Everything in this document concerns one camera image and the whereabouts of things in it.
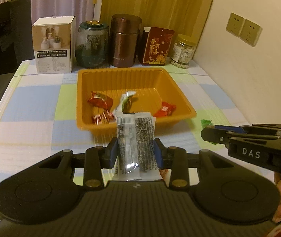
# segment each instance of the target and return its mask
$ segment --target white wall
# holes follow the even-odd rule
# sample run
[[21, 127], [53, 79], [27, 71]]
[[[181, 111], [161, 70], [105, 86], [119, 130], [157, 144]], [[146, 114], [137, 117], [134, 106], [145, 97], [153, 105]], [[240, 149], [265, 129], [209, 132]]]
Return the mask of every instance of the white wall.
[[[263, 28], [256, 47], [226, 31], [231, 12]], [[281, 123], [281, 0], [214, 0], [194, 60], [250, 123]]]

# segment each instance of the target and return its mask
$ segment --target table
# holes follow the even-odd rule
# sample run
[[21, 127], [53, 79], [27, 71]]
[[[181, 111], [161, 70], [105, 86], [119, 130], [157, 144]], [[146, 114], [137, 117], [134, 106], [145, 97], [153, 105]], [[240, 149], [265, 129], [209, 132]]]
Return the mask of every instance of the table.
[[[197, 116], [156, 131], [155, 137], [166, 147], [179, 146], [188, 153], [210, 149], [227, 157], [224, 145], [202, 140], [200, 120], [239, 126], [248, 124], [244, 116], [194, 61], [189, 69], [178, 69], [171, 64], [164, 68], [195, 108]], [[37, 74], [34, 60], [21, 63], [0, 102], [0, 182], [60, 150], [83, 153], [87, 148], [109, 143], [110, 135], [93, 136], [76, 127], [77, 75], [76, 72]], [[273, 173], [268, 170], [230, 160], [273, 179]], [[105, 180], [112, 175], [111, 170], [103, 171]], [[83, 170], [76, 170], [74, 181], [80, 184], [82, 176]], [[190, 169], [190, 184], [197, 182], [196, 169]]]

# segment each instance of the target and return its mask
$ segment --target orange plastic basket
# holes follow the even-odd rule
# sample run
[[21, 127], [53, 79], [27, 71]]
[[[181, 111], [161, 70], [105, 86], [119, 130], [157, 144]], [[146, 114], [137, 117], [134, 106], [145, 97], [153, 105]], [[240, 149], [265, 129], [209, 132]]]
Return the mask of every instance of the orange plastic basket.
[[83, 69], [78, 72], [77, 127], [93, 134], [114, 133], [116, 123], [96, 125], [92, 122], [92, 115], [98, 114], [99, 109], [88, 103], [88, 99], [91, 91], [103, 93], [113, 99], [112, 111], [122, 93], [128, 90], [136, 91], [129, 112], [154, 115], [162, 101], [177, 106], [171, 116], [156, 119], [157, 128], [196, 116], [194, 108], [163, 68]]

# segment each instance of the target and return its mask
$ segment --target white box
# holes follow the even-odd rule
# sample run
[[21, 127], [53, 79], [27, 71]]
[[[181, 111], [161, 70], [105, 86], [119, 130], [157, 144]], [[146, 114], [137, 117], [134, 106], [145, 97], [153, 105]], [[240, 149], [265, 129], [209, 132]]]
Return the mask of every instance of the white box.
[[75, 50], [76, 16], [39, 18], [32, 27], [37, 73], [70, 73]]

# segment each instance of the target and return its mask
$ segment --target jar of white nuts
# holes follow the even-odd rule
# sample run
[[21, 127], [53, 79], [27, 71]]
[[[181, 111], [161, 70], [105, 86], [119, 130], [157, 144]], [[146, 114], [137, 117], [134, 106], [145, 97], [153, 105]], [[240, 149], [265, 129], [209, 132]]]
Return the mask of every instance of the jar of white nuts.
[[195, 46], [192, 37], [179, 34], [173, 45], [171, 64], [181, 69], [187, 69], [193, 57]]

